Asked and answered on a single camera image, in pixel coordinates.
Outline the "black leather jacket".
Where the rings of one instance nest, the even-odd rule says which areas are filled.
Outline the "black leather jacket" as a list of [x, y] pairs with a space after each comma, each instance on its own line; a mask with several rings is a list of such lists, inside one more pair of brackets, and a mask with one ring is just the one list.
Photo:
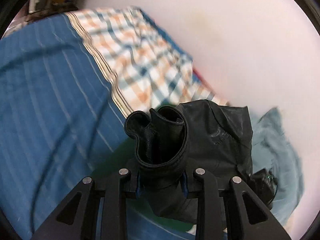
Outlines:
[[252, 174], [252, 125], [247, 107], [196, 100], [135, 111], [125, 121], [135, 141], [137, 193], [158, 217], [196, 223], [197, 200], [187, 198], [187, 168], [212, 173], [219, 189]]

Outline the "light blue rumpled duvet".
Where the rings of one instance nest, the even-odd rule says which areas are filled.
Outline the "light blue rumpled duvet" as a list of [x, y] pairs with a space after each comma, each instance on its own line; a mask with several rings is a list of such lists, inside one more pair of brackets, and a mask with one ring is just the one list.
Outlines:
[[281, 113], [272, 108], [263, 116], [249, 113], [253, 138], [253, 172], [265, 168], [278, 180], [278, 192], [273, 200], [272, 214], [284, 227], [304, 193], [302, 165], [298, 153], [287, 139]]

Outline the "plaid bed cover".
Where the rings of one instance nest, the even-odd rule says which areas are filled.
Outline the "plaid bed cover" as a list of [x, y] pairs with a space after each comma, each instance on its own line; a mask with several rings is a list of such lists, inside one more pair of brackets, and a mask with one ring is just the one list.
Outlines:
[[200, 99], [228, 105], [194, 69], [193, 58], [142, 9], [84, 9], [67, 17], [124, 116]]

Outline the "blue striped bed sheet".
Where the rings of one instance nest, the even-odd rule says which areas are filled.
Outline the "blue striped bed sheet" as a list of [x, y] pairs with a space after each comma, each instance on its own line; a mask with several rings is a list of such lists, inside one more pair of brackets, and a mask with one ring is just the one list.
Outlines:
[[1, 209], [22, 239], [127, 139], [67, 14], [1, 39]]

